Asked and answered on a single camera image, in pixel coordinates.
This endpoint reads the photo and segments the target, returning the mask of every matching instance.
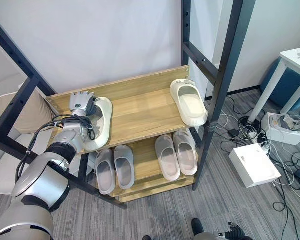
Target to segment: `person's foot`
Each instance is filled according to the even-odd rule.
[[[142,240],[151,240],[151,237],[149,237],[148,235],[146,235],[146,236],[144,236],[144,237],[142,238]]]
[[[196,236],[204,232],[204,227],[201,224],[201,221],[198,218],[194,218],[191,221],[193,234]]]

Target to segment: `power strip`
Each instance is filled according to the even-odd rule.
[[[255,133],[255,132],[249,132],[248,135],[249,135],[249,138],[250,138],[250,140],[251,140],[251,142],[253,144],[259,144],[259,146],[263,149],[263,151],[265,152],[265,154],[269,153],[270,148],[267,148],[269,146],[268,145],[261,146],[262,142],[260,142],[260,143],[258,142],[258,137],[256,137],[258,135],[257,133]]]

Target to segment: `floor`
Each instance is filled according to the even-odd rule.
[[[260,92],[252,90],[232,97],[236,101],[237,111],[246,112],[255,106]],[[223,110],[240,117],[232,111],[229,98]],[[279,108],[269,102],[264,110],[277,113]],[[225,122],[223,118],[220,117],[220,123]],[[230,118],[227,126],[235,127],[235,120]],[[226,131],[220,129],[217,132],[223,134]],[[206,232],[226,232],[229,230],[227,222],[232,221],[254,240],[281,239],[286,213],[276,212],[272,207],[274,202],[280,201],[279,194],[272,183],[245,188],[230,163],[228,153],[220,149],[222,140],[217,135],[213,138],[197,191],[192,191],[191,186],[182,187],[129,202],[128,210],[121,210],[73,189],[61,208],[53,213],[54,239],[141,240],[144,235],[150,235],[154,240],[191,240],[194,237],[192,218],[199,218]],[[223,147],[231,151],[234,144],[224,144]],[[289,161],[291,156],[283,151],[281,143],[276,143],[276,147],[282,159]],[[286,144],[285,148],[294,153],[300,151],[300,144]],[[300,199],[289,187],[285,187],[285,192],[287,204],[296,218],[300,239]],[[8,208],[10,201],[9,196],[0,195],[0,215]],[[292,219],[283,239],[297,239]]]

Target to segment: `pillow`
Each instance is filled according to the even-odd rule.
[[[16,93],[17,92],[13,92],[0,96],[0,115],[5,111]],[[42,125],[50,122],[53,116],[54,114],[48,107],[44,98],[36,90],[34,90],[16,120],[14,128],[21,134],[32,134]]]

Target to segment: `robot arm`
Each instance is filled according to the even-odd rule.
[[[96,112],[94,93],[77,92],[70,97],[71,114],[85,120]],[[16,182],[8,210],[0,218],[0,240],[50,240],[51,212],[57,210],[70,191],[69,181],[53,170],[53,163],[68,172],[92,126],[65,119],[63,130],[47,150],[39,155]]]

